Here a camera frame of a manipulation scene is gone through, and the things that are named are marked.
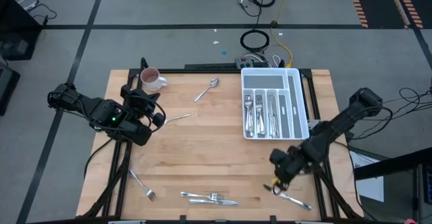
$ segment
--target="yellow cable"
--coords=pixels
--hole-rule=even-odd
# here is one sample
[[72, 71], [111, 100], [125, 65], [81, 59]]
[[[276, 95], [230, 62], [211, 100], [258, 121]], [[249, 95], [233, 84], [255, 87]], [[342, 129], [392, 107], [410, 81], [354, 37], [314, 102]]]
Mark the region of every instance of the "yellow cable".
[[287, 46], [283, 45], [281, 42], [278, 41], [278, 39], [275, 37], [275, 35], [273, 35], [273, 29], [270, 28], [270, 34], [273, 37], [273, 39], [276, 41], [276, 43], [281, 46], [282, 48], [284, 48], [289, 54], [290, 54], [290, 62], [288, 62], [288, 64], [286, 65], [287, 68], [291, 68], [292, 67], [292, 53], [291, 50], [289, 48], [287, 48]]
[[[277, 13], [277, 17], [276, 17], [275, 22], [277, 22], [277, 20], [279, 19], [279, 16], [282, 13], [282, 8], [284, 8], [285, 1], [286, 0], [282, 0], [282, 4], [281, 4], [281, 7], [279, 9], [279, 12]], [[273, 29], [272, 28], [270, 28], [270, 34], [273, 37], [273, 39], [276, 41], [276, 43], [279, 46], [281, 46], [282, 48], [284, 48], [290, 54], [290, 62], [288, 62], [288, 64], [286, 65], [286, 67], [287, 68], [291, 68], [292, 67], [292, 53], [291, 53], [291, 50], [289, 48], [287, 48], [287, 46], [283, 45], [281, 42], [278, 41], [278, 39], [275, 37], [275, 35], [273, 35]]]

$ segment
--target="silverware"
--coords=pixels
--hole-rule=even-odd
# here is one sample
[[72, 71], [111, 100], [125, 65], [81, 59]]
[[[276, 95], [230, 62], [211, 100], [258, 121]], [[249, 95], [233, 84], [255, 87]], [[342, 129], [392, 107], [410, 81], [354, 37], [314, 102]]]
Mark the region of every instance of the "silverware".
[[246, 131], [250, 132], [250, 135], [253, 136], [254, 132], [254, 122], [252, 118], [252, 106], [254, 105], [254, 101], [250, 95], [244, 95], [244, 106], [246, 107]]
[[[263, 184], [263, 186], [264, 186], [264, 189], [270, 191], [270, 193], [272, 193], [273, 195], [275, 195], [275, 194], [273, 193], [273, 188], [272, 188], [272, 187], [267, 186], [267, 185], [265, 185], [265, 184]], [[279, 196], [280, 196], [281, 198], [284, 198], [284, 199], [286, 199], [286, 200], [289, 200], [289, 201], [293, 202], [294, 204], [297, 204], [298, 206], [302, 207], [302, 208], [305, 209], [305, 210], [308, 210], [308, 211], [311, 211], [311, 210], [312, 210], [312, 207], [311, 207], [310, 205], [308, 205], [308, 204], [306, 204], [306, 203], [303, 203], [303, 202], [301, 202], [301, 201], [299, 201], [299, 200], [297, 200], [297, 199], [295, 199], [295, 198], [289, 197], [288, 195], [286, 195], [286, 194], [284, 194], [284, 193], [280, 193]]]
[[204, 90], [204, 92], [196, 96], [194, 102], [196, 103], [198, 100], [200, 100], [200, 98], [204, 95], [204, 93], [206, 93], [210, 88], [216, 87], [217, 85], [219, 85], [219, 78], [211, 79], [209, 87], [206, 90]]
[[265, 135], [265, 125], [264, 125], [264, 115], [263, 115], [263, 98], [261, 99], [256, 97], [255, 102], [255, 109], [256, 109], [256, 133]]
[[224, 206], [238, 206], [238, 203], [233, 200], [197, 200], [197, 199], [189, 199], [189, 204], [218, 204]]
[[171, 120], [175, 120], [175, 119], [182, 119], [182, 118], [184, 118], [184, 117], [189, 117], [189, 116], [191, 116], [190, 113], [188, 113], [187, 115], [183, 115], [183, 116], [179, 116], [179, 117], [174, 117], [174, 118], [172, 118], [172, 119], [166, 119], [166, 120], [165, 120], [165, 123], [168, 123], [168, 122], [170, 122]]
[[277, 125], [277, 117], [273, 108], [276, 103], [273, 95], [267, 96], [267, 108], [269, 110], [269, 135], [271, 138], [279, 137], [279, 126]]
[[180, 192], [180, 196], [181, 197], [203, 197], [203, 198], [208, 198], [209, 200], [213, 200], [213, 201], [223, 200], [223, 195], [216, 194], [216, 193], [211, 193], [208, 196], [203, 196], [203, 195], [200, 195], [200, 194]]
[[141, 185], [142, 188], [144, 188], [147, 197], [151, 200], [154, 201], [156, 198], [155, 193], [153, 192], [153, 190], [149, 189], [148, 187], [146, 187], [141, 181], [140, 179], [138, 179], [138, 176], [136, 175], [136, 173], [134, 172], [134, 170], [129, 169], [129, 174], [134, 177], [134, 179]]

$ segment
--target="orange striped tape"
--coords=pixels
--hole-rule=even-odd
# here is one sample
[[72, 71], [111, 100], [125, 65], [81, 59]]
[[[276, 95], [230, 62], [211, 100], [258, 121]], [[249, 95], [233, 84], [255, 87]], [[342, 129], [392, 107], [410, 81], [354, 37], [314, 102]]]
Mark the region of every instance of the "orange striped tape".
[[354, 6], [356, 8], [358, 19], [360, 20], [360, 23], [362, 24], [363, 28], [368, 28], [367, 19], [365, 16], [365, 13], [363, 12], [362, 5], [360, 4], [360, 0], [352, 0], [354, 3]]
[[423, 28], [423, 22], [417, 13], [416, 9], [414, 8], [414, 5], [412, 4], [411, 0], [402, 0], [402, 2], [405, 4], [406, 8], [408, 9], [409, 15], [414, 20], [414, 23], [417, 28]]

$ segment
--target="white paper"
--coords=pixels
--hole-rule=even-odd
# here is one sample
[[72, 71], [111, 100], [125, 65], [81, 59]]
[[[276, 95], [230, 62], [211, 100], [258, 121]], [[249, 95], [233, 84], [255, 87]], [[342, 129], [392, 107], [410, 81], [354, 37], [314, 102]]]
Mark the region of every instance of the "white paper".
[[[372, 163], [379, 162], [377, 159], [350, 151], [354, 168], [363, 167]], [[384, 202], [384, 177], [373, 177], [356, 181], [358, 194]]]

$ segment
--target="mug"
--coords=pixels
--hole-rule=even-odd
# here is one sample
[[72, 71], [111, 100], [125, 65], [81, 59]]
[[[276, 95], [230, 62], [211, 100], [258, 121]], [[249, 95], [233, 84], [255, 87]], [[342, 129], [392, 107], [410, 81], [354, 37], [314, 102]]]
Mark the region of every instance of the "mug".
[[144, 87], [150, 91], [157, 91], [162, 86], [168, 86], [167, 79], [161, 77], [159, 70], [156, 68], [146, 68], [140, 74], [140, 79]]

